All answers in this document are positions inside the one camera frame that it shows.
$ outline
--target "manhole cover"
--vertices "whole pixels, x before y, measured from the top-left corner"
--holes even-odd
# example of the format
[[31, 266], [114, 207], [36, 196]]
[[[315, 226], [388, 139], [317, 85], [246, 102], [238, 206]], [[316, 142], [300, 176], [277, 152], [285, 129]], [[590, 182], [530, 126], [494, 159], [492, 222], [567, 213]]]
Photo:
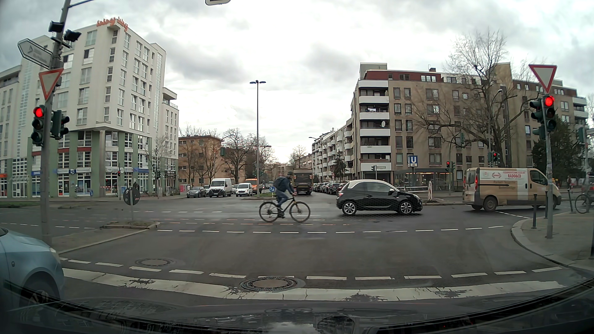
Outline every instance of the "manhole cover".
[[147, 267], [162, 267], [171, 264], [173, 261], [168, 259], [142, 259], [136, 261], [137, 264]]
[[283, 291], [297, 285], [297, 281], [287, 277], [260, 277], [243, 281], [239, 286], [250, 291]]

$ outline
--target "bollard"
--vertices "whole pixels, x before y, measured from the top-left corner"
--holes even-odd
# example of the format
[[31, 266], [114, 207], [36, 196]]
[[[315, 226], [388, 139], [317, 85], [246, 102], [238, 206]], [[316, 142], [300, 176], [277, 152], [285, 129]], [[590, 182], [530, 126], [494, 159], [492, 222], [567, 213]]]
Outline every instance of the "bollard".
[[532, 215], [532, 228], [536, 228], [536, 208], [538, 207], [538, 205], [536, 205], [536, 194], [534, 194], [534, 214]]

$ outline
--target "street lamp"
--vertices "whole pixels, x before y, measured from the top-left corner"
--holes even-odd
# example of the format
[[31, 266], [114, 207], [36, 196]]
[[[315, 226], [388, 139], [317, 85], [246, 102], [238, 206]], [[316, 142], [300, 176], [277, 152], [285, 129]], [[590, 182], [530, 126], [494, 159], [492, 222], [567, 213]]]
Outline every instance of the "street lamp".
[[251, 84], [256, 84], [256, 183], [258, 184], [258, 188], [256, 189], [257, 194], [256, 196], [260, 196], [260, 157], [259, 157], [259, 149], [260, 149], [260, 84], [266, 83], [266, 81], [252, 81]]

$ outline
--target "light blue car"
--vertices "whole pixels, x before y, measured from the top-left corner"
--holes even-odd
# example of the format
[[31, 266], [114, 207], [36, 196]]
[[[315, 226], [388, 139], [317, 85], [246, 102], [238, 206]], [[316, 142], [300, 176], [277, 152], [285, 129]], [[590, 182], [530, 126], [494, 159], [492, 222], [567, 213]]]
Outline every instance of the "light blue car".
[[7, 309], [63, 296], [64, 273], [56, 250], [5, 228], [0, 228], [0, 279], [2, 295], [11, 295], [5, 299]]

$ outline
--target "van wheel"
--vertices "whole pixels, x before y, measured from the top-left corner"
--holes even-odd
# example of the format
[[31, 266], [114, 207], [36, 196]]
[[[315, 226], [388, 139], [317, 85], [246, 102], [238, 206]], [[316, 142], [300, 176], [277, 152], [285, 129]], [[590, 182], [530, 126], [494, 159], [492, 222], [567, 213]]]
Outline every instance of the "van wheel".
[[495, 209], [497, 208], [497, 198], [495, 198], [494, 196], [488, 196], [487, 198], [485, 198], [485, 201], [483, 202], [483, 208], [487, 212], [495, 211]]

